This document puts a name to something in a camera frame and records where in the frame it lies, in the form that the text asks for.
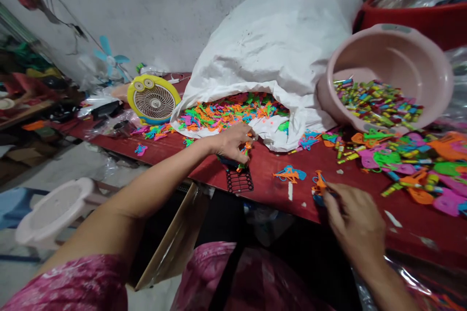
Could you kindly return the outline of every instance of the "cardboard box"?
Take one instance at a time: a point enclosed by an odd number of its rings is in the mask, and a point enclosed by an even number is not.
[[[27,148],[9,151],[5,156],[16,162],[21,162],[30,167],[35,167],[58,152],[58,149],[45,142],[33,141]]]
[[[28,169],[29,167],[22,163],[10,159],[0,159],[0,186],[13,180]]]
[[[183,198],[162,240],[155,249],[144,272],[130,272],[128,285],[135,291],[180,275],[190,260],[199,230],[204,221],[209,197],[201,193],[198,186],[191,186]]]

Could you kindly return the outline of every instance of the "blue fan blade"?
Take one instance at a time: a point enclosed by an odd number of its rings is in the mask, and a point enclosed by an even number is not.
[[[113,67],[111,65],[107,66],[107,76],[110,77],[113,72]]]
[[[114,59],[115,59],[115,62],[117,63],[126,63],[130,61],[128,57],[123,56],[123,55],[116,55]]]
[[[99,37],[99,40],[101,41],[102,45],[102,50],[107,56],[112,56],[112,50],[110,49],[110,44],[108,43],[108,39],[105,35],[101,35]]]
[[[101,61],[104,61],[104,62],[107,62],[107,56],[105,53],[103,53],[102,51],[99,51],[97,49],[94,49],[94,56],[96,56],[97,58],[99,58]]]
[[[128,80],[128,78],[126,77],[126,74],[123,73],[123,70],[122,70],[119,66],[115,67],[115,69],[117,69],[118,72],[120,73],[120,75],[123,76],[123,80],[124,80],[124,81],[130,82],[130,81]]]

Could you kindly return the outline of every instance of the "pink floral clothing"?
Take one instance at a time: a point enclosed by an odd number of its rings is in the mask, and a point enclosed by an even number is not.
[[[172,310],[207,310],[234,248],[235,243],[226,242],[196,248]],[[70,261],[31,280],[2,310],[127,310],[124,268],[116,255]],[[331,310],[311,298],[304,283],[282,261],[253,248],[243,251],[225,309]]]

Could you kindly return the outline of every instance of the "floor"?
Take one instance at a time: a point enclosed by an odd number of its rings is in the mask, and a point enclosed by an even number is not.
[[[103,153],[88,149],[85,142],[70,146],[54,159],[30,169],[6,185],[0,187],[0,193],[14,187],[30,187],[41,190],[53,190],[59,185],[80,177],[91,177],[113,186],[124,186],[144,172],[145,166],[137,169],[116,167],[113,161]],[[14,230],[0,231],[0,254],[28,255],[26,248],[17,246]],[[49,251],[40,251],[42,259],[50,256]],[[39,268],[38,264],[0,261],[0,306],[20,290]],[[133,292],[128,289],[129,310],[169,310],[181,276],[161,282],[151,289]]]

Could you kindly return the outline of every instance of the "fan eyes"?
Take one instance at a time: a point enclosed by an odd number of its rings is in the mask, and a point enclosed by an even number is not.
[[[144,85],[140,82],[135,82],[134,84],[136,91],[143,91],[144,90]]]
[[[144,86],[147,88],[153,88],[154,87],[154,82],[151,79],[145,79],[144,80]]]

